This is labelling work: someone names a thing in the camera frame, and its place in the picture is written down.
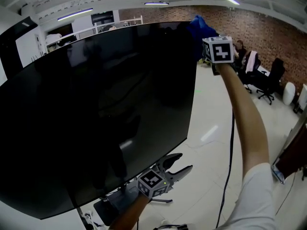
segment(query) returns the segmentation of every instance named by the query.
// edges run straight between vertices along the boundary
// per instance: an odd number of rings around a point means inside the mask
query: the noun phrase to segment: large tv screen
[[[97,34],[0,87],[0,200],[39,219],[111,192],[187,138],[196,62],[188,23]]]

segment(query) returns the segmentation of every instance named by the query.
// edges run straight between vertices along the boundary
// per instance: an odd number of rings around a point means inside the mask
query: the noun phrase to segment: office chair
[[[253,84],[253,80],[254,80],[254,77],[255,77],[255,74],[254,74],[254,71],[257,71],[260,64],[261,64],[261,60],[258,59],[258,53],[256,54],[255,56],[255,64],[254,64],[254,67],[253,67],[253,71],[252,72],[246,72],[246,67],[247,67],[247,64],[248,64],[248,60],[249,60],[249,57],[250,57],[250,53],[249,52],[247,55],[246,55],[246,58],[245,58],[245,62],[243,64],[243,69],[239,69],[238,70],[238,76],[241,80],[241,82],[243,83],[243,85],[246,85],[245,89],[247,91],[249,91],[249,93],[251,94],[252,91],[251,89],[249,88],[249,84]]]
[[[263,83],[263,86],[260,88],[260,90],[256,90],[257,93],[263,93],[263,95],[258,97],[258,99],[266,96],[270,100],[270,105],[272,105],[272,100],[274,101],[274,97],[271,94],[273,94],[276,88],[279,86],[279,80],[282,78],[284,72],[285,68],[283,67],[283,61],[279,58],[276,58],[272,63],[272,69],[267,80]]]

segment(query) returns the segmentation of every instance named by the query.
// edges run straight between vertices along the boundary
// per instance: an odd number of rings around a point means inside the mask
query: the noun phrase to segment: white sleeve
[[[232,214],[218,230],[275,230],[272,173],[268,163],[258,164],[245,175]]]

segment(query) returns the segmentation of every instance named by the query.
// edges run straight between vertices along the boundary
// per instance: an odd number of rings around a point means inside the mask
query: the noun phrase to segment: white railing
[[[46,46],[48,47],[49,45],[55,44],[56,42],[58,42],[58,41],[60,41],[64,38],[74,36],[74,35],[76,35],[77,40],[80,40],[80,39],[83,39],[83,38],[88,37],[88,36],[92,36],[92,35],[95,35],[95,34],[102,33],[103,28],[108,26],[108,25],[112,25],[112,26],[116,27],[116,29],[119,29],[119,28],[123,28],[123,27],[127,27],[127,26],[137,25],[137,24],[143,24],[143,17],[142,16],[140,18],[134,18],[134,19],[124,20],[124,21],[119,21],[119,22],[111,22],[111,23],[106,23],[106,24],[102,24],[102,25],[97,25],[97,23],[95,23],[95,25],[93,27],[89,27],[89,28],[86,28],[84,30],[80,30],[78,32],[71,33],[71,34],[68,34],[66,36],[60,37],[56,41],[46,44]],[[86,35],[85,37],[80,38],[80,34],[85,33],[85,32],[90,32],[90,31],[93,31],[93,34]]]

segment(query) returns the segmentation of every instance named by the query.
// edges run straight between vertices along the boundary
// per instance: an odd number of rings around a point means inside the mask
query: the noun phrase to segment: tiled floor
[[[293,113],[291,106],[285,106],[278,97],[269,105],[265,98],[257,98],[259,94],[256,94],[253,86],[251,89],[251,98],[267,130],[270,161],[273,163],[298,116]],[[175,172],[192,164],[193,170],[174,185],[172,191],[160,196],[163,199],[173,199],[173,203],[153,202],[146,207],[140,217],[140,230],[153,229],[163,219],[175,224],[193,223],[196,229],[215,228],[228,173],[231,115],[231,104],[222,78],[214,77],[210,68],[198,66],[188,139],[173,151],[183,153],[183,157],[171,169]],[[296,229],[307,215],[307,182],[302,182],[301,177],[300,172],[296,173],[293,189],[276,217],[280,230]],[[274,181],[276,209],[286,197],[292,180],[293,175],[286,185]],[[235,206],[241,182],[242,158],[236,130],[233,167],[220,225],[227,220]],[[93,209],[92,204],[82,209]],[[93,217],[99,219],[95,211]]]

